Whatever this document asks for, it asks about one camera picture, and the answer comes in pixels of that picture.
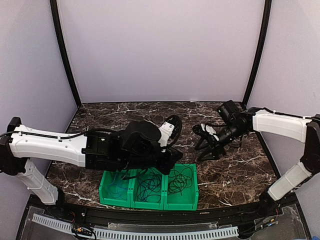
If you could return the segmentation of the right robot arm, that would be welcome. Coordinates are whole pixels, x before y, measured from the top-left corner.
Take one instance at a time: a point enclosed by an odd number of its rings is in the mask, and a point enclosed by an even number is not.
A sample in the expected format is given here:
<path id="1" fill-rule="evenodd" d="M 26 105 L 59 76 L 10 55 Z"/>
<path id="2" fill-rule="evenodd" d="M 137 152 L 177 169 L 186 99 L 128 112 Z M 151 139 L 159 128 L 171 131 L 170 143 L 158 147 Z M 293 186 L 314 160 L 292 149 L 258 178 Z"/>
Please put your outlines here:
<path id="1" fill-rule="evenodd" d="M 232 100 L 217 108 L 222 125 L 200 123 L 192 131 L 199 136 L 195 146 L 202 151 L 198 161 L 219 160 L 225 147 L 248 133 L 274 135 L 304 146 L 300 158 L 260 194 L 255 213 L 266 217 L 281 200 L 320 172 L 320 116 L 294 115 L 266 107 L 240 109 Z"/>

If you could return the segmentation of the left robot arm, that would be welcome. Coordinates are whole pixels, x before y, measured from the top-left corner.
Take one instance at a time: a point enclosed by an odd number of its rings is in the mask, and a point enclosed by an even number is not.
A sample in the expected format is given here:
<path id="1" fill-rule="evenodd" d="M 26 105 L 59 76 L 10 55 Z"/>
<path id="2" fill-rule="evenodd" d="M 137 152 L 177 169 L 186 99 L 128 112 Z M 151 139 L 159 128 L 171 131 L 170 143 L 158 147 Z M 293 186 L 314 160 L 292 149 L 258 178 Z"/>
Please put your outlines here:
<path id="1" fill-rule="evenodd" d="M 64 192 L 37 169 L 34 158 L 109 172 L 155 168 L 168 175 L 183 156 L 174 149 L 181 130 L 177 115 L 161 126 L 142 120 L 119 131 L 95 128 L 79 133 L 37 130 L 14 117 L 0 136 L 0 171 L 18 177 L 58 217 L 67 218 L 71 208 Z"/>

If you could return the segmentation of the right green plastic bin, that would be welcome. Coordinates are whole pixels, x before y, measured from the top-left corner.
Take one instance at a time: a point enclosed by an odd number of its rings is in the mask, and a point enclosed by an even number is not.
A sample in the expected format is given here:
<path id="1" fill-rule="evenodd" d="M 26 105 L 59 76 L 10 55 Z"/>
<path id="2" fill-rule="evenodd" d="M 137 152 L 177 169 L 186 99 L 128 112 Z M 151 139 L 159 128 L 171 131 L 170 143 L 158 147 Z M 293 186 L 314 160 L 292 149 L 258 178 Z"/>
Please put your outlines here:
<path id="1" fill-rule="evenodd" d="M 165 177 L 165 211 L 196 211 L 199 189 L 197 167 L 193 163 L 177 163 Z"/>

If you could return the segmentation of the green plastic bin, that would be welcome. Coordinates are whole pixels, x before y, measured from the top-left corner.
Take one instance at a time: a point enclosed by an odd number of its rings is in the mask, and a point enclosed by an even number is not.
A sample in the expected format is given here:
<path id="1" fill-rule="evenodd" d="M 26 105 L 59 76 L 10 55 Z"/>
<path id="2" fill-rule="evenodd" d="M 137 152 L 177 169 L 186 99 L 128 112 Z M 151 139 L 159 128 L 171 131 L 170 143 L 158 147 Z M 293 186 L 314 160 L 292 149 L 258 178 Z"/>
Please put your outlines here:
<path id="1" fill-rule="evenodd" d="M 165 211 L 196 211 L 199 189 L 197 167 L 193 163 L 177 163 L 165 177 Z"/>
<path id="2" fill-rule="evenodd" d="M 129 188 L 130 207 L 150 211 L 164 209 L 165 176 L 155 168 L 132 171 Z"/>
<path id="3" fill-rule="evenodd" d="M 99 201 L 102 205 L 129 208 L 130 203 L 130 172 L 104 171 L 99 184 Z"/>

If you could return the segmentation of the middle green plastic bin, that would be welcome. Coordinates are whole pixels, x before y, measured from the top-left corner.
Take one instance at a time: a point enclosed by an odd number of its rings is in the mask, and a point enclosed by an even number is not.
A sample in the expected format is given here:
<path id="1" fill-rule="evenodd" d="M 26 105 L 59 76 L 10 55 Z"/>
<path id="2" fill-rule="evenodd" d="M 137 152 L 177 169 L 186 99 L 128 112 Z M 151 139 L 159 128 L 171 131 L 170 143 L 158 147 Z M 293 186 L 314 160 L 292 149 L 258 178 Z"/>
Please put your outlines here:
<path id="1" fill-rule="evenodd" d="M 155 168 L 132 171 L 129 188 L 130 207 L 150 211 L 164 209 L 165 176 Z"/>

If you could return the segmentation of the left green plastic bin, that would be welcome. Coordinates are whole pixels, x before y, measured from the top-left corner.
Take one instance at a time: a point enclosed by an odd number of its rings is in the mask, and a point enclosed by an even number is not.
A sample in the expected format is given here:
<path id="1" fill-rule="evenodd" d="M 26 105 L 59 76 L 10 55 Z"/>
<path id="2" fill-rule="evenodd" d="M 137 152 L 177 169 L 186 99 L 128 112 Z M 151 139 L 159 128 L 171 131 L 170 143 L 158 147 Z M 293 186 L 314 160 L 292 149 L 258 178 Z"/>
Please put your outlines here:
<path id="1" fill-rule="evenodd" d="M 130 172 L 104 171 L 99 184 L 99 201 L 102 205 L 129 208 L 130 203 Z"/>

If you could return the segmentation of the black front rail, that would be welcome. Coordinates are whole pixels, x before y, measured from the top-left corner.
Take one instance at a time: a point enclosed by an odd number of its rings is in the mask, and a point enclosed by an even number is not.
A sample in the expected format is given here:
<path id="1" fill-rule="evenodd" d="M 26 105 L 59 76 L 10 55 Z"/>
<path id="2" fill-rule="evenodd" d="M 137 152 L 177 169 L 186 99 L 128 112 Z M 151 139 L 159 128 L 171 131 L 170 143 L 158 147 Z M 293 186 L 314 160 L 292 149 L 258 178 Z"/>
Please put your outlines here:
<path id="1" fill-rule="evenodd" d="M 201 209 L 196 211 L 147 211 L 91 207 L 73 203 L 64 204 L 61 219 L 75 220 L 85 225 L 107 226 L 116 224 L 141 225 L 186 225 L 218 222 L 223 224 L 245 225 L 261 218 L 279 216 L 281 209 L 269 210 L 265 215 L 259 211 L 259 203 Z"/>

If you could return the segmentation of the right black frame post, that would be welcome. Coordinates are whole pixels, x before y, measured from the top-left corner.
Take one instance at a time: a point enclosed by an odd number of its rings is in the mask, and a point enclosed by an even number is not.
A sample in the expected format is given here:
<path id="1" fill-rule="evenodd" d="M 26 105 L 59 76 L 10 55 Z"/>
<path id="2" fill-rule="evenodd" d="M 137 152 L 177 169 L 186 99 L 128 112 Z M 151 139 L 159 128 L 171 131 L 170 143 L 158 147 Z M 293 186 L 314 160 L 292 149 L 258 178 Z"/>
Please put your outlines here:
<path id="1" fill-rule="evenodd" d="M 260 66 L 260 62 L 261 62 L 261 58 L 264 50 L 265 40 L 267 36 L 268 26 L 269 26 L 271 8 L 272 8 L 272 0 L 265 0 L 256 51 L 255 51 L 250 75 L 248 78 L 248 83 L 247 83 L 244 96 L 241 102 L 244 108 L 248 106 L 248 103 L 253 91 L 253 87 L 255 84 L 255 80 L 258 74 L 258 70 L 259 70 L 259 66 Z"/>

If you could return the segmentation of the black frame post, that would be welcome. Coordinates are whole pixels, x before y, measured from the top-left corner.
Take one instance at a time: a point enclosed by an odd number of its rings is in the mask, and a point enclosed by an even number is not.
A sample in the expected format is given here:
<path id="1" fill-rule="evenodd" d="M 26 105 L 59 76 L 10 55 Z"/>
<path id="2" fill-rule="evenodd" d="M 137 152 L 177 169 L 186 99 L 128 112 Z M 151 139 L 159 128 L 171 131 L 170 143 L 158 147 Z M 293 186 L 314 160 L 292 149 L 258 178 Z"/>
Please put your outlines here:
<path id="1" fill-rule="evenodd" d="M 58 1 L 57 0 L 50 0 L 50 9 L 51 9 L 51 16 L 53 20 L 53 25 L 54 25 L 54 30 L 55 30 L 55 35 L 56 35 L 56 40 L 61 56 L 61 60 L 63 63 L 64 71 L 67 77 L 67 81 L 74 99 L 74 102 L 79 108 L 82 105 L 81 98 L 76 86 L 76 82 L 74 79 L 74 75 L 72 72 L 72 68 L 70 65 L 68 53 L 67 53 L 67 48 L 64 40 L 64 35 L 63 35 L 63 29 L 62 29 L 62 24 L 60 20 L 60 15 L 59 15 L 59 9 L 58 9 Z"/>
<path id="2" fill-rule="evenodd" d="M 241 102 L 244 108 L 248 106 L 248 103 L 253 91 L 253 87 L 255 84 L 255 80 L 258 74 L 258 70 L 259 70 L 259 66 L 260 66 L 260 62 L 261 62 L 261 58 L 264 50 L 265 40 L 267 36 L 268 26 L 269 26 L 271 8 L 272 8 L 272 0 L 265 0 L 256 51 L 255 51 L 250 75 L 248 78 L 248 83 L 247 83 L 244 96 Z"/>

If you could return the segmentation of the left black frame post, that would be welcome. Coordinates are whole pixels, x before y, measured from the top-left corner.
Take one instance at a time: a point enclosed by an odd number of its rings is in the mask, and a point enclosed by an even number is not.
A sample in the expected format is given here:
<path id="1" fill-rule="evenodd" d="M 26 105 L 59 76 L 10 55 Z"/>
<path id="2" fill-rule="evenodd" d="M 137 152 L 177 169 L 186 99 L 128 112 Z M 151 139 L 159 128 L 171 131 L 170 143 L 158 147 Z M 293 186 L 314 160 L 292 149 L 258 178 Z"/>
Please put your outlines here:
<path id="1" fill-rule="evenodd" d="M 59 15 L 59 9 L 58 9 L 58 1 L 57 0 L 50 0 L 50 9 L 51 9 L 51 16 L 53 20 L 53 25 L 54 25 L 54 30 L 55 30 L 55 35 L 56 35 L 56 40 L 61 56 L 61 60 L 63 63 L 64 71 L 67 77 L 67 81 L 74 99 L 74 102 L 79 108 L 82 105 L 81 98 L 76 86 L 76 82 L 74 79 L 74 75 L 72 72 L 72 68 L 70 65 L 68 53 L 67 53 L 67 48 L 64 40 L 64 35 L 63 35 L 63 29 L 62 29 L 62 24 L 60 20 L 60 15 Z"/>

